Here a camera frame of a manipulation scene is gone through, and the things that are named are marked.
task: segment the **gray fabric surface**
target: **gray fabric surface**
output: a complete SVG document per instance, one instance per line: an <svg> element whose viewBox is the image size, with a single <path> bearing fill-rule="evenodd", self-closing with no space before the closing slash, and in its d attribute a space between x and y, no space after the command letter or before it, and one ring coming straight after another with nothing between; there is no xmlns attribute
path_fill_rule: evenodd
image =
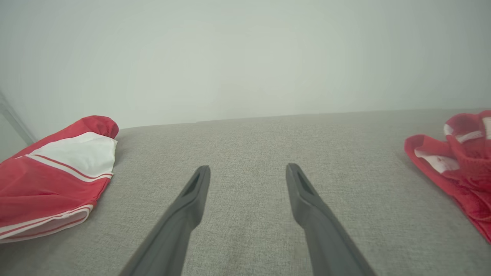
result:
<svg viewBox="0 0 491 276"><path fill-rule="evenodd" d="M298 163L378 275L490 275L491 246L410 162L405 138L443 139L462 110L298 115L138 127L81 225L0 245L0 275L117 275L194 170L209 165L183 275L311 275L285 166Z"/></svg>

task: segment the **red and white cloth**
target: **red and white cloth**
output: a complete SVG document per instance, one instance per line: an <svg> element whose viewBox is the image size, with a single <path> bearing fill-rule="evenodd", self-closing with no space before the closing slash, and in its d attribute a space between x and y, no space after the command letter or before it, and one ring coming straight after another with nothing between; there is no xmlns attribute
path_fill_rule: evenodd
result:
<svg viewBox="0 0 491 276"><path fill-rule="evenodd" d="M415 135L405 151L491 243L491 110L457 114L443 130L447 141Z"/></svg>
<svg viewBox="0 0 491 276"><path fill-rule="evenodd" d="M113 173L118 126L90 116L0 164L0 243L84 222Z"/></svg>

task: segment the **red and white towel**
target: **red and white towel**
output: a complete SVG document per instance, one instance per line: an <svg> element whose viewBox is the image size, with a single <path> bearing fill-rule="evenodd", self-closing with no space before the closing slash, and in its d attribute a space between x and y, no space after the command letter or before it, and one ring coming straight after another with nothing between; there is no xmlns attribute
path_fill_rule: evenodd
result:
<svg viewBox="0 0 491 276"><path fill-rule="evenodd" d="M113 173L118 126L90 116L0 164L0 243L84 222Z"/></svg>
<svg viewBox="0 0 491 276"><path fill-rule="evenodd" d="M447 141L415 135L405 151L491 243L491 110L457 114L443 130Z"/></svg>

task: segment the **crumpled red cloth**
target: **crumpled red cloth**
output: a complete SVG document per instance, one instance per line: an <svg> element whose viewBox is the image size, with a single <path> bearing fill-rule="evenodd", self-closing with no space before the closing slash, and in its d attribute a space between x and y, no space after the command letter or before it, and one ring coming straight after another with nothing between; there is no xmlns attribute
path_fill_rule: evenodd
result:
<svg viewBox="0 0 491 276"><path fill-rule="evenodd" d="M491 243L491 110L457 114L443 130L447 141L414 135L404 150Z"/></svg>

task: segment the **red stripe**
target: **red stripe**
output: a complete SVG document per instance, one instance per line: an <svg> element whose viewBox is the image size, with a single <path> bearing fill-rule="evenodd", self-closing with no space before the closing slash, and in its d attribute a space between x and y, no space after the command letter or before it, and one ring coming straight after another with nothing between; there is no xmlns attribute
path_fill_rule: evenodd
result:
<svg viewBox="0 0 491 276"><path fill-rule="evenodd" d="M96 179L96 178L101 177L101 176L103 176L103 175L110 175L110 176L112 176L112 174L111 174L111 173L103 173L103 174L101 174L101 175L99 175L99 176L96 176L96 177L87 176L87 175L85 175L85 174L81 173L79 170L75 169L74 167L69 166L69 165L67 165L67 164L64 164L64 163L62 163L62 162L59 162L59 161L53 160L53 159L51 159L51 158L49 158L49 157L42 156L42 155L39 155L39 154L33 154L33 155L35 155L35 156L37 156L37 157L44 158L44 159L49 160L49 161L51 161L51 162L55 162L56 164L59 164L59 165L65 166L65 167L67 167L67 168L69 168L69 169L72 169L72 170L76 171L76 172L77 172L79 175L81 175L81 176L83 176L83 177L86 177L86 178Z"/></svg>
<svg viewBox="0 0 491 276"><path fill-rule="evenodd" d="M75 211L79 211L79 210L83 210L83 209L87 209L87 210L89 210L89 212L90 212L90 208L89 208L89 207L83 207L83 208L79 208L79 209L75 209L75 210L73 210L73 211L70 211L70 213L68 213L68 214L71 214L71 213L73 213L73 212L75 212ZM44 219L44 220L42 220L42 221L33 222L33 223L31 223L31 224L27 224L27 225L24 225L24 226L19 226L19 227L17 227L17 228L14 228L14 229L11 229L11 230L8 230L8 231L5 231L5 232L0 233L0 236L1 236L1 235L4 235L4 234L7 234L7 233L10 233L10 232L13 232L13 231L16 231L16 230L19 230L19 229L22 229L22 228L26 228L26 227L31 226L31 225L34 225L34 224L41 223L41 222L43 222L43 221L47 221L47 220L50 220L50 219L53 219L53 218L63 217L64 215L67 215L67 214L57 215L57 216L54 216L54 217L49 217L49 218L46 218L46 219Z"/></svg>
<svg viewBox="0 0 491 276"><path fill-rule="evenodd" d="M44 233L48 233L48 232L52 232L52 231L55 231L57 229L60 229L62 227L65 227L67 225L70 225L70 224L73 224L73 223L76 223L76 222L79 222L79 221L82 221L83 219L85 218L81 218L79 220L76 220L76 221L72 221L72 222L69 222L67 224L64 224L62 226L58 226L56 228L53 228L53 229L50 229L50 230L46 230L46 231L43 231L43 232L39 232L39 233L35 233L35 234L30 234L30 235L24 235L24 236L12 236L12 237L8 237L8 238L5 238L5 239L20 239L20 238L26 238L26 237L32 237L32 236L37 236L37 235L41 235L41 234L44 234Z"/></svg>

